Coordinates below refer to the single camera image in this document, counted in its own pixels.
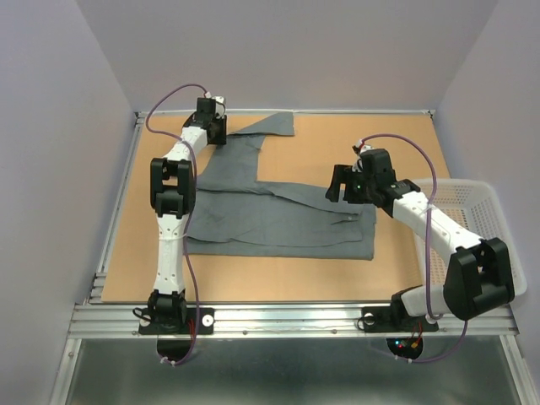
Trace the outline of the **grey long sleeve shirt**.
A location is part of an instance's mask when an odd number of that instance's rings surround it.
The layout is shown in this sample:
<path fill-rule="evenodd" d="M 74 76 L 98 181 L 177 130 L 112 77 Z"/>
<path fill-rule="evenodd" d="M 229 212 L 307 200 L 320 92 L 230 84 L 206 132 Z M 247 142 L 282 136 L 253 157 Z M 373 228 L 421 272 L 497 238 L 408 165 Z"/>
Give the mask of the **grey long sleeve shirt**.
<path fill-rule="evenodd" d="M 189 253 L 372 260 L 374 206 L 331 203 L 319 186 L 258 180 L 268 135 L 294 136 L 293 114 L 279 112 L 232 132 L 213 151 L 197 176 Z"/>

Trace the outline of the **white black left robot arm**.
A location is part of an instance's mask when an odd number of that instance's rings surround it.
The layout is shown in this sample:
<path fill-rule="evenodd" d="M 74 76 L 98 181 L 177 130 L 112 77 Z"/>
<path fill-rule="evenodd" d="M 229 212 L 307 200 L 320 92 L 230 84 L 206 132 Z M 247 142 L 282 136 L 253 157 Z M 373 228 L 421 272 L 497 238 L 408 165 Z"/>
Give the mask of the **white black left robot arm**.
<path fill-rule="evenodd" d="M 186 227 L 196 201 L 197 155 L 208 145 L 226 143 L 224 112 L 194 112 L 176 142 L 150 163 L 150 205 L 158 225 L 158 259 L 147 306 L 139 311 L 145 335 L 188 333 L 197 325 L 186 302 L 183 262 Z"/>

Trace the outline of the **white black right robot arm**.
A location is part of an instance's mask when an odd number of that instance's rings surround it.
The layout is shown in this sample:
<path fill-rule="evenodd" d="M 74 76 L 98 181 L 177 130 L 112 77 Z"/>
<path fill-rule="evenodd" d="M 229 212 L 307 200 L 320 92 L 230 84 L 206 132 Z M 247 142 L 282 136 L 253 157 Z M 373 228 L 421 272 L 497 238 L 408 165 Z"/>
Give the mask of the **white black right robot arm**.
<path fill-rule="evenodd" d="M 372 204 L 405 224 L 446 266 L 442 284 L 394 294 L 389 322 L 407 329 L 419 317 L 452 314 L 462 321 L 512 302 L 526 291 L 515 249 L 499 237 L 473 233 L 436 208 L 414 182 L 397 180 L 392 168 L 379 173 L 335 165 L 326 198 L 337 203 Z"/>

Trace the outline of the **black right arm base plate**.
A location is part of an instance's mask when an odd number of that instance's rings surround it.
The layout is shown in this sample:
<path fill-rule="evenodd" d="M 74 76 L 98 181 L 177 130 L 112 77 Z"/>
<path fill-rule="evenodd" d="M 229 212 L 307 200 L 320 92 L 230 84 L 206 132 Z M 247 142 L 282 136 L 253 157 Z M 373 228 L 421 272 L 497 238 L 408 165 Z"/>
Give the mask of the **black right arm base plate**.
<path fill-rule="evenodd" d="M 361 310 L 357 328 L 367 333 L 437 332 L 438 323 L 429 323 L 424 316 L 396 314 L 389 305 L 368 306 Z"/>

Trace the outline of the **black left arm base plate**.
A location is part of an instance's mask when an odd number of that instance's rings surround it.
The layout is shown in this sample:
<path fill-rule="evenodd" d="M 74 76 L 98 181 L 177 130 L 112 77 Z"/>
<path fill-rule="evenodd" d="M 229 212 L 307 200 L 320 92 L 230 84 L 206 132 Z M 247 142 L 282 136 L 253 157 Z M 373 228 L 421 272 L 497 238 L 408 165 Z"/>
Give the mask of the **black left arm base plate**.
<path fill-rule="evenodd" d="M 147 308 L 136 307 L 132 314 L 138 319 L 138 333 L 145 336 L 158 335 L 190 335 L 195 332 L 195 321 L 198 324 L 197 335 L 212 335 L 215 310 L 212 307 L 200 307 L 199 316 L 195 307 L 188 307 L 186 319 L 158 318 L 151 316 Z"/>

